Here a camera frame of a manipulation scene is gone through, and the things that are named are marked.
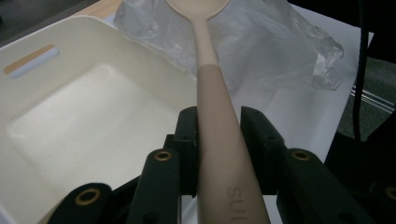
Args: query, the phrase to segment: spoon handle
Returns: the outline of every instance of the spoon handle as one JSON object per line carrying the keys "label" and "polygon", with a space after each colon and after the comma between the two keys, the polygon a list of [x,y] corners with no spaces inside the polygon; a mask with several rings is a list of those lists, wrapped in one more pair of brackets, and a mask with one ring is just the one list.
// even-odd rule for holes
{"label": "spoon handle", "polygon": [[192,26],[200,32],[194,33],[199,64],[199,222],[270,223],[207,23]]}

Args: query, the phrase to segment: beige spoon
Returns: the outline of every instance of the beige spoon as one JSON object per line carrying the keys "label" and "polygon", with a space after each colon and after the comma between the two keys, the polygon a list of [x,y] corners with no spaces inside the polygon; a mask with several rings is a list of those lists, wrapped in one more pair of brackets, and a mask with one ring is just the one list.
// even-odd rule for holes
{"label": "beige spoon", "polygon": [[207,25],[229,0],[166,2],[191,23],[195,37],[200,136],[199,222],[269,223]]}

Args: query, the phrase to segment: black object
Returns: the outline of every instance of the black object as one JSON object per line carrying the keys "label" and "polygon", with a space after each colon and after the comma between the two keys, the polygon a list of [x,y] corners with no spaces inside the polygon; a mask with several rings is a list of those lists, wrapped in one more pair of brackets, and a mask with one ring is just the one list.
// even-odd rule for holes
{"label": "black object", "polygon": [[[82,208],[76,203],[76,195],[82,195],[83,201],[92,201],[94,195],[84,195],[84,186],[75,189],[50,222],[62,223],[67,215],[69,223],[179,223],[180,195],[196,194],[196,121],[195,107],[180,112],[175,134],[167,135],[163,149],[148,155],[140,177],[112,193],[105,188],[105,198],[97,198],[98,205],[92,202]],[[277,206],[284,223],[374,223],[313,153],[286,149],[263,113],[243,107],[241,129],[262,192],[278,195]],[[373,198],[387,205],[382,203],[384,194],[380,191]],[[81,216],[91,221],[80,222]]]}
{"label": "black object", "polygon": [[366,142],[337,133],[325,164],[378,223],[396,220],[396,112]]}
{"label": "black object", "polygon": [[361,46],[359,52],[358,75],[355,82],[355,98],[353,101],[353,133],[355,135],[355,139],[358,141],[361,140],[361,95],[363,93],[369,43],[369,29],[367,24],[367,0],[359,0],[359,15],[361,25]]}

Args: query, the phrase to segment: table surface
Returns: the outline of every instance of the table surface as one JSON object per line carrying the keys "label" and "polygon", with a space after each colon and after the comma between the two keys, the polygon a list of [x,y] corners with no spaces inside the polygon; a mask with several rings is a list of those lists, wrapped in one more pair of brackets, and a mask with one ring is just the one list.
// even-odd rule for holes
{"label": "table surface", "polygon": [[100,0],[89,7],[82,9],[75,15],[89,15],[94,16],[99,19],[104,19],[112,14],[114,14],[119,8],[122,0]]}

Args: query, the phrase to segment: spoon bowl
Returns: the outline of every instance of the spoon bowl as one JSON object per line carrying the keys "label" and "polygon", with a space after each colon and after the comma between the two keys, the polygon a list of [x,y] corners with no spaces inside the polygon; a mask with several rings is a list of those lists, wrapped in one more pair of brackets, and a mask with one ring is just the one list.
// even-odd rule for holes
{"label": "spoon bowl", "polygon": [[188,21],[209,20],[219,14],[230,0],[167,0],[168,5]]}

